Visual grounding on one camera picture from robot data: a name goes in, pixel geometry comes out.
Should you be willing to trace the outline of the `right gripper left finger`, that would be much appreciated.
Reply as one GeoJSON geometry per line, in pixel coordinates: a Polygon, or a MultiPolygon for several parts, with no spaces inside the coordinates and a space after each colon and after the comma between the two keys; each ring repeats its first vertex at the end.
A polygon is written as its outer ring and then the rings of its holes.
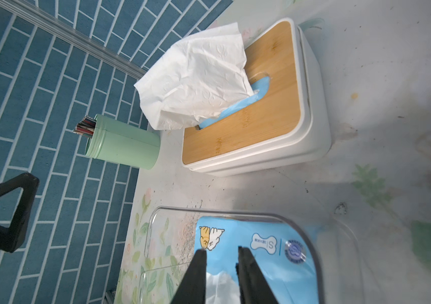
{"type": "Polygon", "coordinates": [[[197,250],[171,304],[205,304],[207,252],[197,250]]]}

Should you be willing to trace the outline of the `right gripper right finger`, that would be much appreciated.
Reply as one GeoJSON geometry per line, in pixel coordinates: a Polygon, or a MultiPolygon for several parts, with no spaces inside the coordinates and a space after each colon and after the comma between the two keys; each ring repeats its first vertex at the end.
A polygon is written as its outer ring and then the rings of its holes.
{"type": "Polygon", "coordinates": [[[238,247],[240,303],[278,303],[249,248],[238,247]]]}

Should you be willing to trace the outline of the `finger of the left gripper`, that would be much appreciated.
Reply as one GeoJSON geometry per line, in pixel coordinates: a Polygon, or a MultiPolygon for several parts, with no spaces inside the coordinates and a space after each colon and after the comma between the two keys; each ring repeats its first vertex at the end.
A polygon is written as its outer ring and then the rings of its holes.
{"type": "Polygon", "coordinates": [[[0,250],[13,253],[23,245],[39,184],[29,172],[0,184],[0,250]]]}

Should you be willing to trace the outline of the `clear plastic tissue box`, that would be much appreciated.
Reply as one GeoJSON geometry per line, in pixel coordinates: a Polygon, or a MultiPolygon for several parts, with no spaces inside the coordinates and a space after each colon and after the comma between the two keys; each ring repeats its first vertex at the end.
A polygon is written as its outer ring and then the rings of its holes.
{"type": "Polygon", "coordinates": [[[250,257],[278,303],[364,303],[356,240],[329,217],[160,206],[145,232],[138,303],[237,303],[250,257]]]}

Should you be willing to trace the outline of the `white tissue box base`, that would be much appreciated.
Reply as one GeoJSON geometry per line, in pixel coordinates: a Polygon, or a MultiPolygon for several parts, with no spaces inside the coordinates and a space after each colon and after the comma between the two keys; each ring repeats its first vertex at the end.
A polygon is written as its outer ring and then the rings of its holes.
{"type": "Polygon", "coordinates": [[[329,151],[332,137],[321,68],[302,29],[295,26],[300,43],[299,59],[304,97],[304,118],[299,127],[284,136],[228,156],[184,165],[186,168],[194,172],[226,177],[310,162],[323,157],[329,151]]]}

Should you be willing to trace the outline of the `bamboo tissue box lid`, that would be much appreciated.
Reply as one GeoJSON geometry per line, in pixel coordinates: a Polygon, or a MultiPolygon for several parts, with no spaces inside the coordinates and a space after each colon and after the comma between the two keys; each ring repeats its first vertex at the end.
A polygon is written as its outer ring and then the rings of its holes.
{"type": "Polygon", "coordinates": [[[293,21],[272,25],[246,50],[245,69],[252,83],[268,79],[266,94],[228,117],[185,129],[181,160],[194,165],[284,136],[304,118],[299,36],[293,21]]]}

